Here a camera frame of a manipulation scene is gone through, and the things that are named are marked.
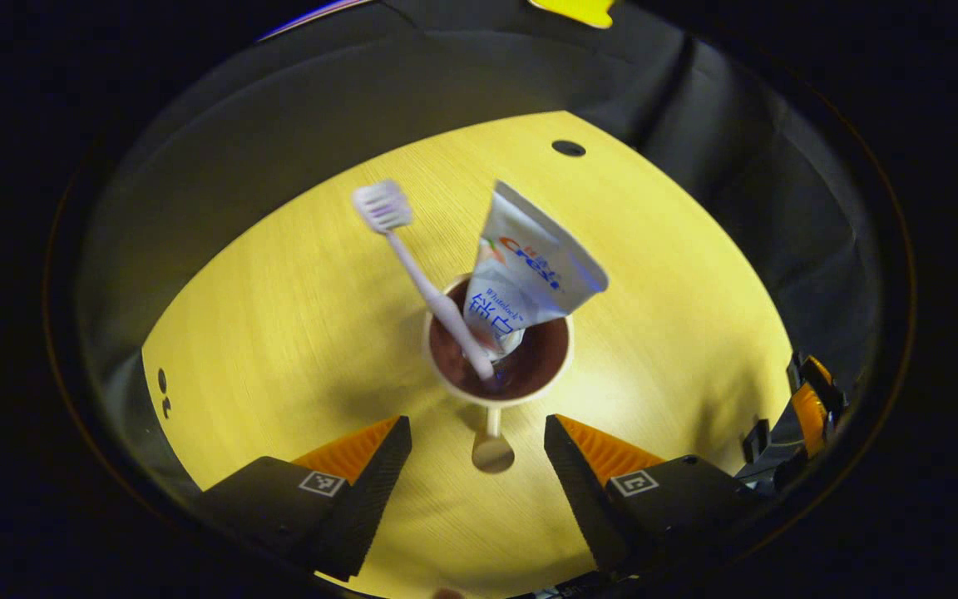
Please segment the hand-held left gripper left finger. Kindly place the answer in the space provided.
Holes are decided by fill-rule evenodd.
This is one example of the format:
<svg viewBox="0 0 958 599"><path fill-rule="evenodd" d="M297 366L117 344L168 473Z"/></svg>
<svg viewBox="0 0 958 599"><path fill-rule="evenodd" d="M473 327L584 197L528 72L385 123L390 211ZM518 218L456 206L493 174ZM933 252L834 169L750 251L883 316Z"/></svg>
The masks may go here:
<svg viewBox="0 0 958 599"><path fill-rule="evenodd" d="M199 514L280 560L357 576L412 450L409 418L384 418L294 460L256 458L196 500Z"/></svg>

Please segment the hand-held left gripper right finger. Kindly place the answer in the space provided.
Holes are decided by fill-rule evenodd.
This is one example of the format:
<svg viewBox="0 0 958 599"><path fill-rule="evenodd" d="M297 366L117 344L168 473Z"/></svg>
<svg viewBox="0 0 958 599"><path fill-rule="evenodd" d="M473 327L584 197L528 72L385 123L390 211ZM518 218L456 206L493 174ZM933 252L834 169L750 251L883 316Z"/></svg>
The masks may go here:
<svg viewBox="0 0 958 599"><path fill-rule="evenodd" d="M764 500L697 455L662 459L564 414L544 449L601 572L692 562Z"/></svg>

